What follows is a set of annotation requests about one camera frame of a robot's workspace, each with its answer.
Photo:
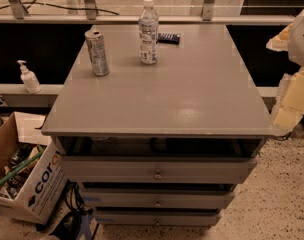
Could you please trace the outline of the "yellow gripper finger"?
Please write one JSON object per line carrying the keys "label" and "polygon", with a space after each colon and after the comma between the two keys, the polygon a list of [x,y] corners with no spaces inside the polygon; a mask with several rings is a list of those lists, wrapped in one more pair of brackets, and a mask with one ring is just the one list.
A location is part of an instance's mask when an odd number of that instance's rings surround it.
{"label": "yellow gripper finger", "polygon": [[304,116],[304,67],[294,75],[284,74],[272,109],[274,127],[293,130]]}
{"label": "yellow gripper finger", "polygon": [[272,51],[287,51],[288,50],[288,40],[293,24],[286,26],[281,32],[276,36],[271,38],[267,44],[266,48]]}

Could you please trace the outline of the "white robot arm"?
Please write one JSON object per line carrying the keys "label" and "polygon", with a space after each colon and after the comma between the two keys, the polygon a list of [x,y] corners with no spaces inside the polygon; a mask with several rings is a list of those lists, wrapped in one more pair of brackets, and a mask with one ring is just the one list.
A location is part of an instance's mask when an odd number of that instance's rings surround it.
{"label": "white robot arm", "polygon": [[300,66],[294,75],[283,75],[272,109],[272,126],[290,132],[304,116],[304,9],[266,47],[287,51],[289,60]]}

